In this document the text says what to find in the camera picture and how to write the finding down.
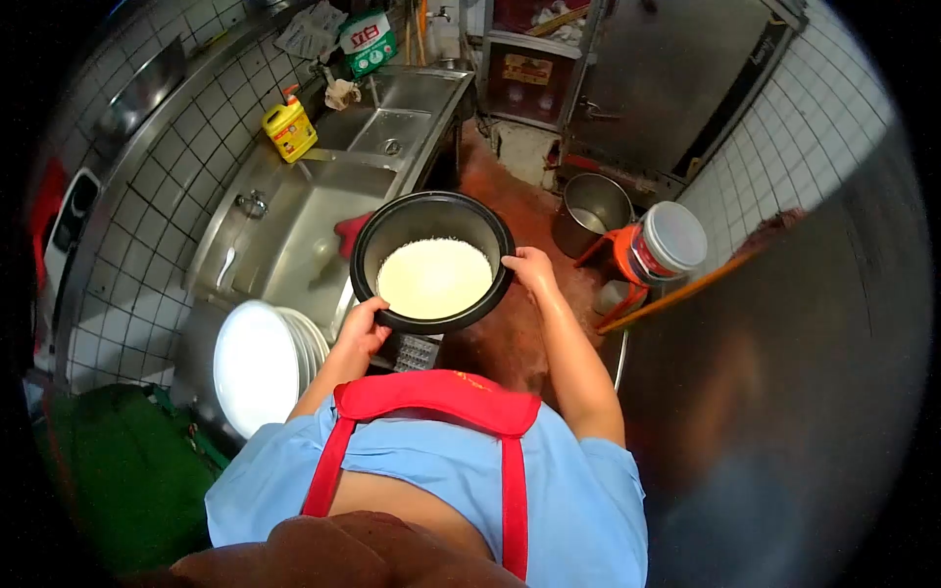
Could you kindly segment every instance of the yellow bottle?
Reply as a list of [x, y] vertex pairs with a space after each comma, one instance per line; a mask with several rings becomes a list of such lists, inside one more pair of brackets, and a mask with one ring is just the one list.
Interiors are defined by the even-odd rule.
[[304, 106], [291, 93], [297, 88], [298, 84], [294, 84], [283, 90], [283, 94], [288, 97], [288, 103], [275, 104], [262, 118], [262, 128], [274, 141], [281, 157], [289, 164], [317, 142], [317, 132], [313, 129], [311, 120], [307, 118]]

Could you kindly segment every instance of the orange stool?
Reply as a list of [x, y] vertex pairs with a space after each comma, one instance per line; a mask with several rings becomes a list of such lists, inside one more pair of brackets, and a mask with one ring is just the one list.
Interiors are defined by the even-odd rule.
[[598, 253], [602, 246], [610, 241], [614, 264], [621, 272], [621, 275], [624, 276], [624, 278], [631, 285], [631, 288], [628, 291], [628, 295], [625, 296], [623, 300], [614, 305], [614, 308], [611, 309], [607, 314], [601, 317], [601, 322], [595, 325], [595, 328], [603, 328], [610, 322], [620, 318], [621, 314], [624, 313], [625, 310], [643, 300], [647, 295], [649, 287], [640, 278], [637, 277], [637, 274], [635, 274], [634, 270], [630, 267], [630, 261], [628, 260], [628, 256], [633, 255], [633, 253], [630, 251], [630, 243], [634, 240], [634, 236], [640, 230], [641, 226], [636, 224], [628, 225], [624, 229], [609, 230], [608, 232], [601, 235], [595, 244], [589, 247], [588, 250], [585, 251], [579, 259], [575, 260], [575, 267], [581, 267], [585, 264], [585, 262], [588, 261], [589, 258]]

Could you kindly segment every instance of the green package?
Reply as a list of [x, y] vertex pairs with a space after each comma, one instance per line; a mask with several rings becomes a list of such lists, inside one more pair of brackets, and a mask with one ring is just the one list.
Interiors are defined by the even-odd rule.
[[360, 78], [396, 54], [395, 34], [382, 10], [350, 18], [340, 29], [340, 46], [354, 78]]

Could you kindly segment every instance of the light blue shirt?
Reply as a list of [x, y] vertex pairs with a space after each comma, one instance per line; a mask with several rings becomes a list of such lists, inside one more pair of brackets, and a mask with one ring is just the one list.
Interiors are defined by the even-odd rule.
[[[206, 493], [215, 547], [264, 541], [297, 516], [337, 420], [333, 396], [316, 413], [258, 430]], [[644, 490], [630, 452], [572, 435], [542, 405], [522, 438], [529, 518], [526, 583], [643, 586], [647, 572]], [[450, 504], [501, 562], [501, 448], [494, 437], [440, 421], [359, 424], [343, 469], [405, 480]]]

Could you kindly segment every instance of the stainless steel sink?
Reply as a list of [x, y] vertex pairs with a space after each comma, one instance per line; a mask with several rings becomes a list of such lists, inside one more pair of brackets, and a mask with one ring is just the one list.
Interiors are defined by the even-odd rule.
[[[459, 127], [471, 81], [468, 72], [386, 67], [342, 112], [319, 106], [321, 88], [305, 92], [317, 144], [288, 165], [260, 140], [215, 211], [187, 287], [224, 310], [249, 299], [299, 310], [333, 343], [354, 302], [334, 226], [422, 187], [442, 142], [457, 136], [447, 132]], [[247, 208], [249, 194], [261, 204]]]

